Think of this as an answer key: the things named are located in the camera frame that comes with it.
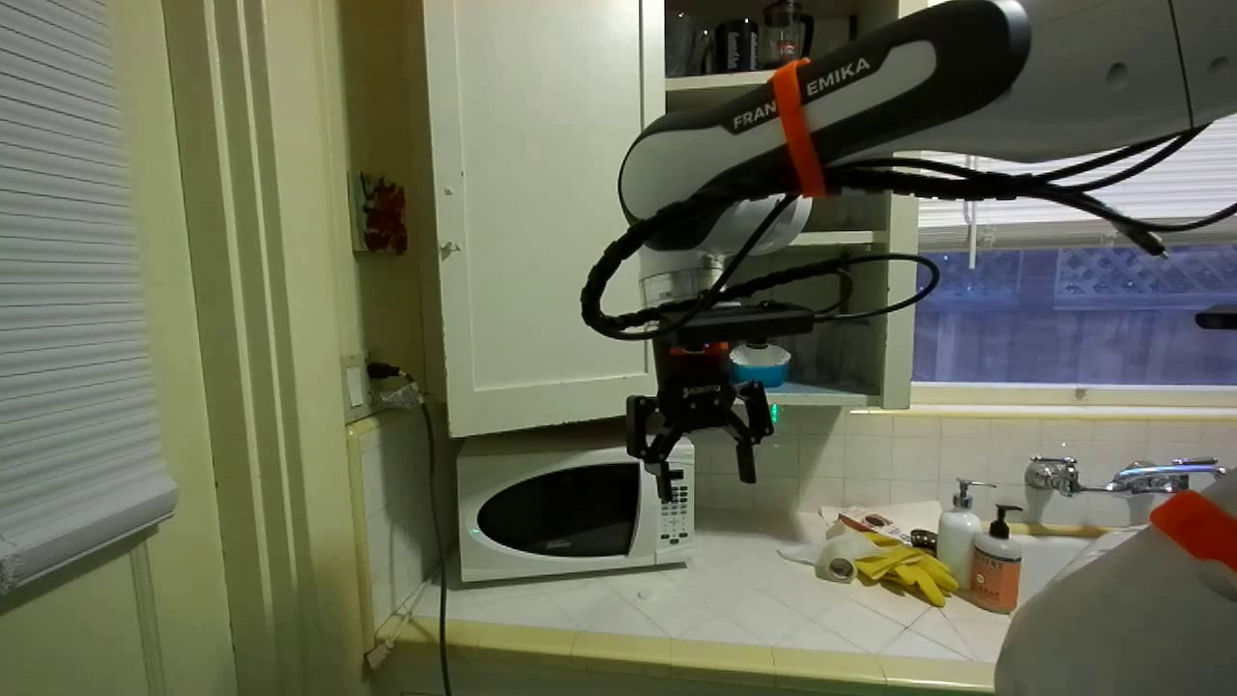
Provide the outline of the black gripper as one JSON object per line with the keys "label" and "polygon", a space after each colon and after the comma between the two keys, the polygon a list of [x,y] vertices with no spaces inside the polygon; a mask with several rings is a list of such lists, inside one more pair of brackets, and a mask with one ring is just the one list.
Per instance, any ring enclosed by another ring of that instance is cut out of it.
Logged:
{"label": "black gripper", "polygon": [[738,481],[759,481],[752,449],[772,432],[772,409],[761,384],[734,384],[727,346],[662,346],[656,402],[627,397],[627,453],[656,481],[656,500],[672,500],[676,472],[669,453],[676,437],[694,428],[727,428],[734,437]]}

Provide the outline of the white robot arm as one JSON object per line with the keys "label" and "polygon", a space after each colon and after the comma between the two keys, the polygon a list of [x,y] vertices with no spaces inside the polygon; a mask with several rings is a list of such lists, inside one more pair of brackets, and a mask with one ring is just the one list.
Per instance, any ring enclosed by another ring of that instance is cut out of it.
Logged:
{"label": "white robot arm", "polygon": [[[694,250],[732,208],[834,185],[926,197],[1095,192],[1053,167],[1170,152],[1237,110],[1232,0],[942,0],[712,112],[662,115],[617,167],[629,231]],[[1237,481],[1175,491],[1046,585],[998,655],[998,696],[1237,696]]]}

